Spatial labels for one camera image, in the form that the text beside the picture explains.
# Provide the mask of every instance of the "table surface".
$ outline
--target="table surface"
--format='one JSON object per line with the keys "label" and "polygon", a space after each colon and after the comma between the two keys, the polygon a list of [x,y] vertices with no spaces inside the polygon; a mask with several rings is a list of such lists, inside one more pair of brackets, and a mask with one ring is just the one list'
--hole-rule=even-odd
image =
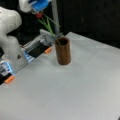
{"label": "table surface", "polygon": [[58,65],[55,48],[0,87],[0,120],[118,120],[120,50],[69,33],[72,62]]}

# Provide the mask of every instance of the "brown cup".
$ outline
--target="brown cup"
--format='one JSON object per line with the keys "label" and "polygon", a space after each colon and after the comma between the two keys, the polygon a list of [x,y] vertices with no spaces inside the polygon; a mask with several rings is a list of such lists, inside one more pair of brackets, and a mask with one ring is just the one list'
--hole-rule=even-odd
{"label": "brown cup", "polygon": [[55,41],[57,60],[60,65],[67,65],[71,62],[70,40],[60,37]]}

